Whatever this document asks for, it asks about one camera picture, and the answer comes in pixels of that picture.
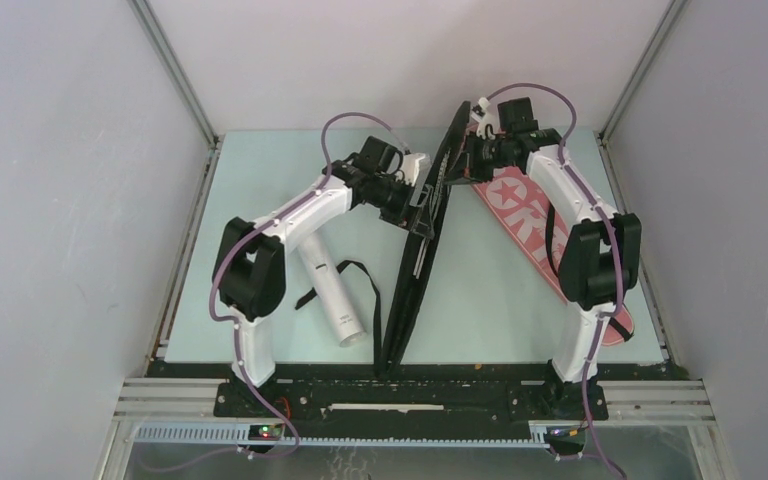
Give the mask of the white shuttlecock tube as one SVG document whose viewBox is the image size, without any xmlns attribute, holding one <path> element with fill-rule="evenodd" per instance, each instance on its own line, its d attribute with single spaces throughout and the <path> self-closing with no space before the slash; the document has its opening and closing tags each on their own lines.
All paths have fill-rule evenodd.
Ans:
<svg viewBox="0 0 768 480">
<path fill-rule="evenodd" d="M 361 340 L 366 330 L 321 236 L 316 232 L 311 233 L 299 244 L 297 250 L 312 288 L 297 300 L 295 309 L 299 310 L 319 298 L 339 347 L 347 348 Z"/>
</svg>

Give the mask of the pink sport racket bag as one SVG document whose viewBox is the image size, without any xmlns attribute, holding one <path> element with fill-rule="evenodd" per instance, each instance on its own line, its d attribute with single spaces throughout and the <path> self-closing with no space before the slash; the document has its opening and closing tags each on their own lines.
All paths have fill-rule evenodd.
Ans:
<svg viewBox="0 0 768 480">
<path fill-rule="evenodd" d="M 495 139 L 500 138 L 518 140 L 524 147 L 524 161 L 496 170 L 493 179 L 473 179 L 470 185 L 562 302 L 593 305 L 600 299 L 598 288 L 615 286 L 611 253 L 601 250 L 608 240 L 605 228 L 577 226 L 578 208 L 586 206 L 587 200 L 576 186 L 571 200 L 559 189 L 547 195 L 549 174 L 539 172 L 533 177 L 525 172 L 538 166 L 525 155 L 557 147 L 561 135 L 554 129 L 501 131 Z M 584 233 L 591 230 L 593 239 L 587 240 Z"/>
</svg>

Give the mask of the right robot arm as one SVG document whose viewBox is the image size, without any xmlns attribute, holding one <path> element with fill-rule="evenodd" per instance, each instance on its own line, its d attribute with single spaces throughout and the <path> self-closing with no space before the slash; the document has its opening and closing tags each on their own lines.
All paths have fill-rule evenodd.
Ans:
<svg viewBox="0 0 768 480">
<path fill-rule="evenodd" d="M 529 98 L 466 101 L 455 126 L 463 137 L 446 182 L 471 186 L 567 303 L 551 360 L 558 380 L 541 392 L 545 411 L 566 418 L 582 403 L 573 382 L 596 375 L 606 325 L 637 284 L 641 222 L 595 191 L 572 163 L 564 136 L 540 128 Z"/>
</svg>

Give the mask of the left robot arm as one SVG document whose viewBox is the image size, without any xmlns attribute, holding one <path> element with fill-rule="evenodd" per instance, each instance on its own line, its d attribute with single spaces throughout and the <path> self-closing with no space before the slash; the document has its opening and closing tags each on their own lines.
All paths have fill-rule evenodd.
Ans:
<svg viewBox="0 0 768 480">
<path fill-rule="evenodd" d="M 426 153 L 411 153 L 370 136 L 360 151 L 329 163 L 314 184 L 269 216 L 254 222 L 239 217 L 223 231 L 214 267 L 211 299 L 230 310 L 234 373 L 246 380 L 237 402 L 252 416 L 276 403 L 266 381 L 275 373 L 269 317 L 287 287 L 287 258 L 300 254 L 312 281 L 308 299 L 319 298 L 341 347 L 366 330 L 318 231 L 358 205 L 378 209 L 381 220 L 422 237 L 433 237 L 428 211 L 436 168 Z"/>
</svg>

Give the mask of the black racket bag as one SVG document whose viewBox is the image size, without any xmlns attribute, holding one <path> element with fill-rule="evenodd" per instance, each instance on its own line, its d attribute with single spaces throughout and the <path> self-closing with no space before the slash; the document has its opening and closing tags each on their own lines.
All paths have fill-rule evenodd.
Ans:
<svg viewBox="0 0 768 480">
<path fill-rule="evenodd" d="M 417 206 L 430 196 L 435 237 L 431 240 L 409 233 L 405 222 L 387 222 L 407 232 L 399 265 L 393 301 L 386 322 L 381 320 L 380 309 L 373 315 L 373 371 L 377 377 L 392 373 L 402 362 L 410 337 L 415 328 L 421 305 L 430 281 L 439 237 L 448 207 L 451 186 L 446 184 L 446 173 L 462 150 L 470 103 L 464 101 L 455 115 L 432 157 L 431 169 L 425 184 L 415 188 L 410 201 Z M 351 194 L 351 204 L 370 205 L 370 180 L 375 175 L 388 175 L 403 181 L 400 170 L 408 148 L 396 147 L 374 136 L 369 136 L 358 152 L 343 160 L 336 160 L 322 172 L 338 179 Z"/>
</svg>

